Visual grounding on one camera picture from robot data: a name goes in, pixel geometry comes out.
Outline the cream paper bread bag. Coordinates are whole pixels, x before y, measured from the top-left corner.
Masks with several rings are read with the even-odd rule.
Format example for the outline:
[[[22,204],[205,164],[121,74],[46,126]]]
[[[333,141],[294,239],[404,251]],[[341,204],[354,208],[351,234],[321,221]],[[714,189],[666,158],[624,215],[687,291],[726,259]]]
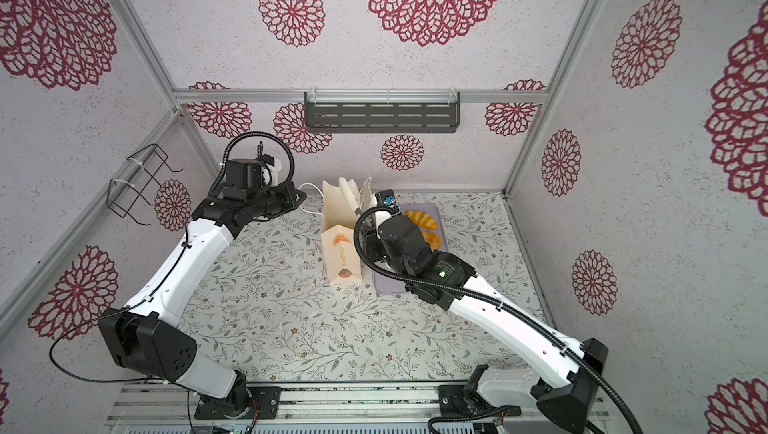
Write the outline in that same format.
[[[331,285],[362,283],[362,261],[354,247],[353,232],[363,210],[373,204],[371,178],[363,180],[361,185],[357,183],[362,202],[360,214],[347,205],[338,182],[334,185],[324,181],[322,187],[305,182],[299,186],[300,189],[304,187],[313,188],[322,197],[322,210],[311,211],[303,207],[301,210],[320,217],[321,245],[328,282]]]

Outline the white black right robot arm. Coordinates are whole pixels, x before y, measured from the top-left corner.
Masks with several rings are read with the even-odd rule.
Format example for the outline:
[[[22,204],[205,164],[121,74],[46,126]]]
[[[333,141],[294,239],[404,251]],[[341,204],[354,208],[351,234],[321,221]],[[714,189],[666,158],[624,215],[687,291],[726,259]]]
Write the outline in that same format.
[[[352,241],[360,261],[403,283],[418,299],[482,328],[518,355],[524,369],[475,369],[465,401],[475,419],[533,407],[568,433],[596,433],[590,413],[599,392],[611,393],[602,376],[608,349],[579,341],[546,325],[493,287],[457,255],[432,248],[391,190],[371,192],[346,179],[340,202],[355,218]]]

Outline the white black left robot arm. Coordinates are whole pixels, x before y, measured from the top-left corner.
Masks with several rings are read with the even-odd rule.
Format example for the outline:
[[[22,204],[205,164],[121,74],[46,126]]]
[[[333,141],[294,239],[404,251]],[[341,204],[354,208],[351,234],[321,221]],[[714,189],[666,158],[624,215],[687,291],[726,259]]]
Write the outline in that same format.
[[[245,416],[252,407],[245,374],[200,353],[197,341],[179,324],[205,274],[247,224],[292,212],[306,198],[291,181],[206,197],[152,278],[126,306],[108,308],[100,316],[98,329],[115,364],[198,393],[218,417]]]

